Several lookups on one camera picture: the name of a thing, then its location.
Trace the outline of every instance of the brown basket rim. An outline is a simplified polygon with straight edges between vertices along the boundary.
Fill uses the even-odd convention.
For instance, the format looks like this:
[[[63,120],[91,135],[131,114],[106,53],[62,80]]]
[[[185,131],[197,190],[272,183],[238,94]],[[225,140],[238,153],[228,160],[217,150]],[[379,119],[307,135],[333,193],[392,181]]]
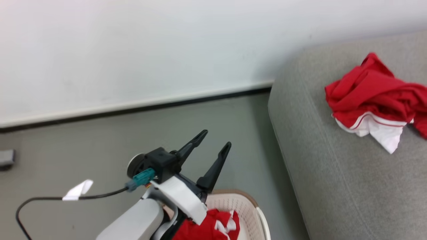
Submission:
[[[247,198],[254,205],[254,207],[256,207],[256,208],[258,207],[257,201],[255,201],[255,199],[251,195],[249,195],[243,191],[240,191],[238,189],[218,189],[218,190],[213,190],[211,194],[216,195],[216,194],[230,194],[230,193],[242,195],[245,198]]]

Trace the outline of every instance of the white wall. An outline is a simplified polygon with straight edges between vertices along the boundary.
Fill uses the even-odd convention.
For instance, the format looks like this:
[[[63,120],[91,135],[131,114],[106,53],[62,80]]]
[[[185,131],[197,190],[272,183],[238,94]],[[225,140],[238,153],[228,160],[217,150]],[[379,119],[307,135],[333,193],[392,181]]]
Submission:
[[[2,0],[0,126],[268,86],[303,46],[422,29],[422,0]]]

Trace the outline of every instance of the red cloth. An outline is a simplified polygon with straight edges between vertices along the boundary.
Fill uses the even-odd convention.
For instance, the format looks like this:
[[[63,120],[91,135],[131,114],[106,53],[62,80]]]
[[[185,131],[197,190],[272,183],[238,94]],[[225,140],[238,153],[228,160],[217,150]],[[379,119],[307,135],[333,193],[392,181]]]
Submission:
[[[347,128],[370,111],[387,120],[409,123],[413,119],[415,128],[427,139],[427,88],[395,78],[375,53],[326,86],[325,92],[333,116]]]
[[[227,236],[214,228],[217,220],[224,226],[227,226],[230,217],[230,212],[221,212],[217,209],[208,210],[206,218],[201,225],[197,225],[191,220],[185,220],[176,232],[173,240],[227,240]],[[233,214],[233,220],[236,223],[236,230],[230,231],[228,236],[230,240],[237,240],[240,224],[236,211]]]

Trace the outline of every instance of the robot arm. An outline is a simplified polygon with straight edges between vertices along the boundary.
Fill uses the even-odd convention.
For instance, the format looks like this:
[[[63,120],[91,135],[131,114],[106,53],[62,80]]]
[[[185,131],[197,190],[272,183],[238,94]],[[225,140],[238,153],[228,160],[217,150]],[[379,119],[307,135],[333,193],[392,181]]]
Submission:
[[[206,174],[196,183],[192,182],[180,174],[181,167],[207,133],[203,130],[179,151],[157,148],[136,155],[128,165],[128,177],[154,170],[152,186],[134,206],[104,229],[97,240],[171,240],[185,219],[200,225],[206,217],[206,197],[212,192],[231,148],[228,142]],[[172,218],[163,206],[174,212]]]

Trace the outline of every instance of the clothing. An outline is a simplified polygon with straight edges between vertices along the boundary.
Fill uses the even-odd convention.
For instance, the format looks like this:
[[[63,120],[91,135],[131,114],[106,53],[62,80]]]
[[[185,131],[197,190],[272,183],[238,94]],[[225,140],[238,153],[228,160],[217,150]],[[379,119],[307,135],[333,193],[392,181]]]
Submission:
[[[325,92],[341,128],[360,137],[370,133],[389,153],[407,123],[427,139],[427,88],[395,78],[375,53]]]
[[[173,240],[237,240],[239,231],[237,212],[211,209],[201,225],[185,220]]]

